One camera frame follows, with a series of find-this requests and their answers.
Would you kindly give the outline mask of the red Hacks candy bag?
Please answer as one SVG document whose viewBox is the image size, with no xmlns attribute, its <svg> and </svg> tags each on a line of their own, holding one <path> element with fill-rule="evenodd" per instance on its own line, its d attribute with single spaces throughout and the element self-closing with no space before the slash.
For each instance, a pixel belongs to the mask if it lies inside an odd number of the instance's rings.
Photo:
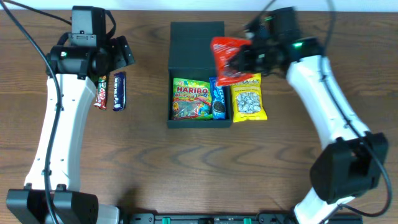
<svg viewBox="0 0 398 224">
<path fill-rule="evenodd" d="M 215 60 L 218 86 L 234 85 L 254 76 L 253 73 L 239 72 L 229 64 L 242 46 L 251 44 L 250 40 L 232 37 L 214 37 L 211 40 L 210 47 Z"/>
</svg>

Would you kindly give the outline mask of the Dairy Milk chocolate bar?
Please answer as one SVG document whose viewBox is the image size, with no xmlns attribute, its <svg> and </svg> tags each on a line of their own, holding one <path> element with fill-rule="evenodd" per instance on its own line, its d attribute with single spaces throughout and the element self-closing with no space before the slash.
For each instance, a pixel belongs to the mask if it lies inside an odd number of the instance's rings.
<svg viewBox="0 0 398 224">
<path fill-rule="evenodd" d="M 113 111 L 121 111 L 126 104 L 126 73 L 119 72 L 114 75 L 114 106 Z"/>
</svg>

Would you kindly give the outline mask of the blue Oreo cookie pack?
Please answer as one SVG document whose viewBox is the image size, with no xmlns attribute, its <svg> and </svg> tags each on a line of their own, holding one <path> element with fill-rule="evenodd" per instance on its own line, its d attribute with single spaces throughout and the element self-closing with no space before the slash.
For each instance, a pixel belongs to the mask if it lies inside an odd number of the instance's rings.
<svg viewBox="0 0 398 224">
<path fill-rule="evenodd" d="M 224 98 L 224 89 L 216 84 L 217 78 L 209 78 L 211 87 L 211 107 L 214 120 L 226 119 L 226 103 Z"/>
</svg>

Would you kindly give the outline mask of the yellow Hacks candy bag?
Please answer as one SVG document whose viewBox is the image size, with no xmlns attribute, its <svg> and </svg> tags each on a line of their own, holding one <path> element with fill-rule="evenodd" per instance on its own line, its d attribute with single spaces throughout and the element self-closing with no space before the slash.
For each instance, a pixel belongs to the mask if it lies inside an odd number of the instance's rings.
<svg viewBox="0 0 398 224">
<path fill-rule="evenodd" d="M 262 104 L 261 81 L 262 76 L 257 73 L 252 78 L 230 86 L 234 123 L 267 120 Z"/>
</svg>

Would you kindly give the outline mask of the green Haribo gummy bag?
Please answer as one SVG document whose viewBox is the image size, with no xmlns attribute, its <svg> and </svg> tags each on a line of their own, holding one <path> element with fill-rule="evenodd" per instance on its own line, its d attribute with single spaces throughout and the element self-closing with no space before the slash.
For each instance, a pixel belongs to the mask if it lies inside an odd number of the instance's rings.
<svg viewBox="0 0 398 224">
<path fill-rule="evenodd" d="M 212 95 L 209 82 L 174 78 L 172 91 L 172 119 L 213 119 Z"/>
</svg>

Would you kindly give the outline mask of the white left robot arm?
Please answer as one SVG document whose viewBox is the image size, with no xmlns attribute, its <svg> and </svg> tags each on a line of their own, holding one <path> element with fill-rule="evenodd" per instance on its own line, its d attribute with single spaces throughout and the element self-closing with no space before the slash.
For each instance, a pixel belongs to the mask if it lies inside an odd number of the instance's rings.
<svg viewBox="0 0 398 224">
<path fill-rule="evenodd" d="M 101 43 L 95 35 L 69 36 L 47 59 L 47 107 L 35 160 L 23 189 L 10 189 L 6 205 L 21 223 L 128 223 L 115 205 L 80 191 L 80 155 L 98 79 L 134 63 L 124 36 Z"/>
</svg>

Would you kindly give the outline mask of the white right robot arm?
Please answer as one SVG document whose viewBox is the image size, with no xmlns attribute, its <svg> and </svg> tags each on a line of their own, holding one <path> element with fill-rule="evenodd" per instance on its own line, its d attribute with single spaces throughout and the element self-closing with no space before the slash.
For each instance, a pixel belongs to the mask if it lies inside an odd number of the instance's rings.
<svg viewBox="0 0 398 224">
<path fill-rule="evenodd" d="M 279 68 L 297 92 L 318 133 L 322 153 L 310 169 L 311 189 L 287 223 L 329 223 L 351 201 L 391 181 L 384 167 L 388 142 L 357 117 L 338 86 L 324 46 L 296 30 L 253 39 L 217 37 L 211 48 L 218 83 L 242 87 Z"/>
</svg>

